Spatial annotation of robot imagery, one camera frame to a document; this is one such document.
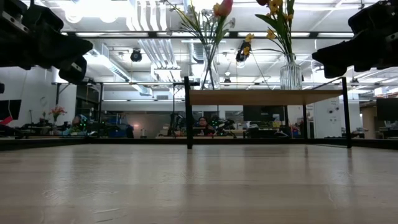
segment pink flower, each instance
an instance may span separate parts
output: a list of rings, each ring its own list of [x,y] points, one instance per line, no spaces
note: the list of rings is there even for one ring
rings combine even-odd
[[[232,11],[233,0],[223,0],[219,5],[218,3],[213,7],[215,16],[227,17]]]

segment wooden floor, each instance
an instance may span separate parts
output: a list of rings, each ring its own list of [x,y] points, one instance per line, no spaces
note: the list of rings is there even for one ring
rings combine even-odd
[[[0,223],[397,223],[398,151],[81,145],[0,152]]]

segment glass vase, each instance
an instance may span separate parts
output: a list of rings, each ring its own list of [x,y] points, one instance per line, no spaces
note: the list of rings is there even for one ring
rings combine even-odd
[[[200,77],[200,89],[201,90],[219,90],[220,89],[220,75],[218,74],[216,57],[210,58],[213,51],[214,55],[217,55],[218,48],[215,46],[204,47],[203,52],[203,63],[205,67]]]
[[[295,62],[295,54],[285,55],[285,65],[280,68],[280,89],[301,90],[303,88],[301,67]]]

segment black monitor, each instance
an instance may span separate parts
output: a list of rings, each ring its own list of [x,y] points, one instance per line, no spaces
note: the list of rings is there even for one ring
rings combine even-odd
[[[0,100],[0,121],[8,118],[10,112],[12,119],[18,119],[21,102],[21,100]]]
[[[244,121],[274,121],[279,117],[279,121],[285,120],[283,106],[243,106]]]
[[[398,98],[377,99],[376,106],[379,121],[398,121]]]

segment person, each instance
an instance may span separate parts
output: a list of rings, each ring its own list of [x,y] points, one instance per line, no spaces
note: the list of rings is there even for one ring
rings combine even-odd
[[[87,130],[85,127],[86,124],[82,122],[83,120],[87,120],[86,116],[81,114],[76,115],[72,120],[72,125],[69,129],[58,131],[56,128],[54,128],[54,135],[67,136],[72,133],[77,133],[78,136],[85,136],[87,134]]]
[[[197,129],[198,135],[211,136],[215,133],[214,128],[208,123],[207,118],[205,117],[199,118],[196,127],[199,128]]]

